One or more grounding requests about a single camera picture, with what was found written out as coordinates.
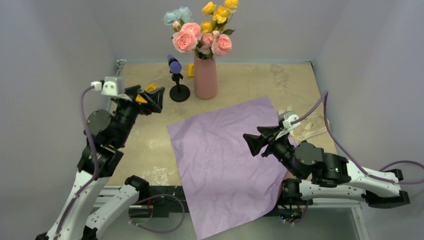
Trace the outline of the cream printed ribbon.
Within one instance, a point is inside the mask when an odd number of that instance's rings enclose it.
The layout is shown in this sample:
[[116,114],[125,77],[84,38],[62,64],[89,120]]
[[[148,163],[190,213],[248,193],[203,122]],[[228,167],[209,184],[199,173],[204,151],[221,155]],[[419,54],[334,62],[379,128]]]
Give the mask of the cream printed ribbon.
[[307,139],[326,133],[328,130],[324,119],[322,113],[314,111],[300,123],[299,127],[290,131],[289,142],[296,146]]

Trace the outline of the pink and purple wrapping paper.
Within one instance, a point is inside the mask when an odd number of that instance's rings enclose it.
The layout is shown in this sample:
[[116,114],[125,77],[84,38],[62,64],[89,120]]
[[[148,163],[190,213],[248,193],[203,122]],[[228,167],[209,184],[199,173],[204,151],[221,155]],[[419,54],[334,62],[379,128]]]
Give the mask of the pink and purple wrapping paper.
[[276,205],[287,169],[252,156],[243,134],[275,126],[268,97],[170,124],[168,134],[197,239],[254,221]]

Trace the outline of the pink double rose stem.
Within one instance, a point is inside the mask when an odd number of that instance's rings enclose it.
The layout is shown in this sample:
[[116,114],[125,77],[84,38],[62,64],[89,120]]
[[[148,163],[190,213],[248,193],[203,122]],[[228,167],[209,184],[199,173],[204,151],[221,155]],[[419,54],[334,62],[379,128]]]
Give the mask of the pink double rose stem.
[[172,35],[172,44],[178,52],[189,54],[195,50],[202,36],[202,29],[198,23],[187,22]]

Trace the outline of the blue flower stem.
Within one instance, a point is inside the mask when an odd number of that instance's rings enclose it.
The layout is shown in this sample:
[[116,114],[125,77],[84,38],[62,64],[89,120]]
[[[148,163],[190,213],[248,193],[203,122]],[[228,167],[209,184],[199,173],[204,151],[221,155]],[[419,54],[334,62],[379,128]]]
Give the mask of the blue flower stem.
[[173,11],[167,11],[163,17],[164,24],[168,26],[172,25],[173,22],[180,20],[184,23],[192,21],[192,11],[188,7],[181,6]]

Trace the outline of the yellow rose stem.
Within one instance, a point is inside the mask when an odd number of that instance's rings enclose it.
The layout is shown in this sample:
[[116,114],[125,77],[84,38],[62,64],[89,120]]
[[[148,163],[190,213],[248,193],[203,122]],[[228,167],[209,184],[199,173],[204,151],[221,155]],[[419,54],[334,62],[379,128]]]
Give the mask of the yellow rose stem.
[[208,2],[201,9],[201,12],[205,17],[211,17],[211,20],[203,21],[200,24],[201,32],[209,34],[217,31],[220,34],[232,35],[235,30],[227,28],[227,25],[232,20],[239,5],[239,0],[225,0],[223,5],[219,6],[212,1]]

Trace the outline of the pink single rose stem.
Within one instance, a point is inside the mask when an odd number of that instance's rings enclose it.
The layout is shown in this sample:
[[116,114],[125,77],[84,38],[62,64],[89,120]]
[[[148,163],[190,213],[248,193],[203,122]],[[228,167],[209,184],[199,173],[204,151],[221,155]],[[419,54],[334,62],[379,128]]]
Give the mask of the pink single rose stem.
[[213,31],[201,37],[196,47],[196,56],[202,60],[213,59],[228,54],[232,48],[233,43],[228,35]]

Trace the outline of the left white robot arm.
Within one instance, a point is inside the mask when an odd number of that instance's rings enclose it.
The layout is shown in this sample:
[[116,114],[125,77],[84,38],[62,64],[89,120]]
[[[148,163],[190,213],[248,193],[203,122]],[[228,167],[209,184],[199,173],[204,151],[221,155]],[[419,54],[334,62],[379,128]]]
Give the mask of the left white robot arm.
[[165,88],[147,91],[127,87],[127,98],[116,98],[113,112],[99,109],[83,116],[86,147],[77,164],[75,180],[65,205],[53,226],[39,240],[98,240],[130,205],[149,199],[149,183],[128,177],[117,194],[99,209],[94,204],[123,157],[122,148],[140,115],[161,113]]

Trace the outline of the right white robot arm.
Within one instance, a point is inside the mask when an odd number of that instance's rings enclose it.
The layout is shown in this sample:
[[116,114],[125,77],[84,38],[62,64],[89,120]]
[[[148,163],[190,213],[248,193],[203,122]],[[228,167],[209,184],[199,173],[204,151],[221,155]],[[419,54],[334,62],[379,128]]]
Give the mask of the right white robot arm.
[[252,156],[273,155],[292,174],[282,182],[279,201],[288,205],[312,204],[314,199],[348,199],[371,208],[391,209],[410,204],[399,183],[399,169],[363,173],[351,160],[325,152],[307,141],[293,146],[289,134],[274,127],[257,127],[259,135],[245,133]]

